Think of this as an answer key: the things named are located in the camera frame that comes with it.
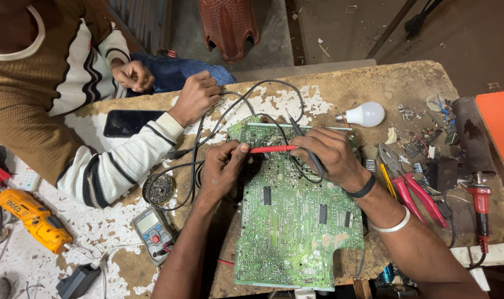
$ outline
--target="wristband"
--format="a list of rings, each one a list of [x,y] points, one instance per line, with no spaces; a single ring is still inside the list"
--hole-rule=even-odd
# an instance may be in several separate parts
[[[372,190],[375,183],[376,183],[376,178],[374,177],[373,174],[370,174],[370,179],[368,179],[365,186],[362,187],[361,190],[354,192],[354,193],[350,193],[346,190],[344,190],[344,191],[346,192],[346,194],[350,195],[354,199],[360,199],[361,197],[366,196],[368,194],[368,192],[370,192],[370,190]]]
[[[407,207],[405,207],[403,205],[403,207],[405,208],[405,210],[407,211],[407,214],[405,215],[405,219],[403,219],[403,221],[401,221],[400,224],[396,225],[395,227],[393,228],[387,228],[387,229],[382,229],[382,228],[377,228],[375,227],[374,225],[372,225],[372,227],[376,230],[376,231],[380,231],[382,233],[391,233],[393,231],[397,231],[397,230],[400,230],[402,227],[404,227],[407,222],[409,221],[409,218],[411,218],[411,212],[409,211],[409,209]]]

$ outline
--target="striped sweater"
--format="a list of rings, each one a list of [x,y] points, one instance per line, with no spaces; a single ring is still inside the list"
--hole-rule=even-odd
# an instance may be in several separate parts
[[[130,61],[126,40],[84,0],[41,1],[28,10],[36,40],[0,54],[0,143],[70,198],[106,207],[175,146],[183,128],[165,113],[109,152],[79,144],[50,116],[124,97],[110,63]]]

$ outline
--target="fingernail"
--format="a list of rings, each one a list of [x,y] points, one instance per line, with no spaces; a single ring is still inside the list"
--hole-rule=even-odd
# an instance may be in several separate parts
[[[250,146],[248,143],[241,143],[241,152],[248,153],[249,149],[250,149]]]

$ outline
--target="smartphone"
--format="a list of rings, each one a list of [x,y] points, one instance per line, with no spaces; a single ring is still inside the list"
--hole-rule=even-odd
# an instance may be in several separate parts
[[[141,131],[151,120],[156,120],[164,110],[110,110],[104,125],[105,137],[128,138]]]

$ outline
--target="denim fabric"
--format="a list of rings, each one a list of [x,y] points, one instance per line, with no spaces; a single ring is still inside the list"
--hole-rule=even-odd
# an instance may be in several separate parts
[[[184,87],[185,80],[196,73],[208,70],[211,77],[217,80],[217,85],[237,83],[237,80],[220,65],[208,65],[200,60],[171,58],[134,52],[130,54],[132,60],[139,60],[148,67],[154,75],[154,88],[146,94],[179,91]],[[142,95],[128,89],[126,96]]]

